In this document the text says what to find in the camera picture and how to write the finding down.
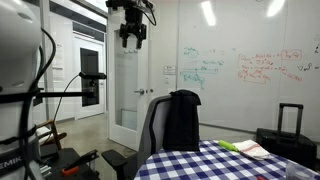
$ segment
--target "blue and white checkered tablecloth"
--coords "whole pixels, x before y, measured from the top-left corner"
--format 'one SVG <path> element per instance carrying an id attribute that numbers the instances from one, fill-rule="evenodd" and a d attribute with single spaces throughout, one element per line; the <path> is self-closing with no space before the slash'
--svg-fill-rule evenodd
<path id="1" fill-rule="evenodd" d="M 136 174 L 139 179 L 285 179 L 288 160 L 271 155 L 257 161 L 230 152 L 214 141 L 200 141 L 200 152 L 164 151 L 148 158 Z"/>

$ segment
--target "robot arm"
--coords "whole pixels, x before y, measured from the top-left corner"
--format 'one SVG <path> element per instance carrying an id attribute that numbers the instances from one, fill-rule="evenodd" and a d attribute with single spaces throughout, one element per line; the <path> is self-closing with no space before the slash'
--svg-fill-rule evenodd
<path id="1" fill-rule="evenodd" d="M 127 39 L 130 34 L 137 37 L 137 49 L 141 49 L 142 41 L 147 38 L 147 26 L 142 24 L 142 16 L 146 13 L 151 13 L 154 22 L 150 22 L 156 25 L 156 19 L 154 17 L 154 5 L 148 0 L 108 0 L 106 1 L 107 7 L 113 10 L 118 10 L 119 7 L 123 7 L 125 10 L 126 24 L 120 26 L 120 37 L 122 38 L 122 46 L 127 47 Z"/>
<path id="2" fill-rule="evenodd" d="M 36 126 L 30 112 L 34 96 L 49 97 L 38 92 L 37 84 L 53 61 L 55 43 L 20 0 L 0 0 L 0 24 L 0 179 L 42 179 Z M 52 53 L 46 65 L 37 68 L 38 50 L 43 58 L 41 31 L 51 41 Z M 106 78 L 102 74 L 84 77 Z"/>

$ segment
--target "white wall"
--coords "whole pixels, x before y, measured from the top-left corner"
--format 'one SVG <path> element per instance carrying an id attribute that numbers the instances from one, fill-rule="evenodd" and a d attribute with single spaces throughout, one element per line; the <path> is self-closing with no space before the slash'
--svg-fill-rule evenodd
<path id="1" fill-rule="evenodd" d="M 50 13 L 50 29 L 51 36 L 55 40 L 57 45 L 61 45 L 63 49 L 63 72 L 64 72 L 64 80 L 63 81 L 55 81 L 54 91 L 55 92 L 63 92 L 65 87 L 68 85 L 69 81 L 76 76 L 79 72 L 75 72 L 74 69 L 74 57 L 73 57 L 73 27 L 72 21 L 70 19 L 64 18 L 60 15 Z M 75 91 L 75 83 L 73 82 L 67 92 Z M 57 120 L 74 118 L 75 117 L 75 98 L 80 97 L 64 97 L 62 98 L 62 102 L 59 108 L 59 112 L 57 115 Z M 60 98 L 54 98 L 54 104 L 56 110 L 58 102 Z"/>
<path id="2" fill-rule="evenodd" d="M 158 0 L 153 3 L 157 26 L 149 26 L 149 87 L 154 90 L 152 99 L 175 91 L 176 76 L 163 75 L 163 68 L 176 66 L 178 50 L 178 1 Z"/>
<path id="3" fill-rule="evenodd" d="M 163 66 L 175 66 L 178 50 L 178 16 L 179 3 L 173 1 L 153 1 L 156 5 L 157 26 L 151 26 L 150 37 L 150 88 L 154 89 L 151 98 L 167 95 L 175 90 L 175 77 L 169 77 L 169 84 L 166 76 L 163 75 Z M 219 128 L 200 125 L 200 139 L 219 140 L 229 142 L 239 142 L 247 139 L 255 139 L 253 134 L 224 130 Z M 318 158 L 320 157 L 320 147 L 318 146 Z"/>

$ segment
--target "black suitcase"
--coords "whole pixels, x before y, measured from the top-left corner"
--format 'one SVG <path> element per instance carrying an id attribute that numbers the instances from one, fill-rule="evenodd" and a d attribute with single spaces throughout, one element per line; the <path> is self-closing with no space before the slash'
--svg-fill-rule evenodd
<path id="1" fill-rule="evenodd" d="M 281 132 L 283 108 L 298 108 L 296 133 Z M 317 145 L 300 134 L 303 105 L 280 103 L 278 130 L 257 129 L 256 141 L 270 153 L 315 170 Z"/>

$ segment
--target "green object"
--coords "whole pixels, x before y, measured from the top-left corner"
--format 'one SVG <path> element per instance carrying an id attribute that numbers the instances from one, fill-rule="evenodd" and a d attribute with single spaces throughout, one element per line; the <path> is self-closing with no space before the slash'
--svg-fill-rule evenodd
<path id="1" fill-rule="evenodd" d="M 228 149 L 229 151 L 236 151 L 238 152 L 239 150 L 231 143 L 227 142 L 227 141 L 223 141 L 223 140 L 220 140 L 218 142 L 219 146 L 223 147 L 223 148 L 226 148 Z"/>

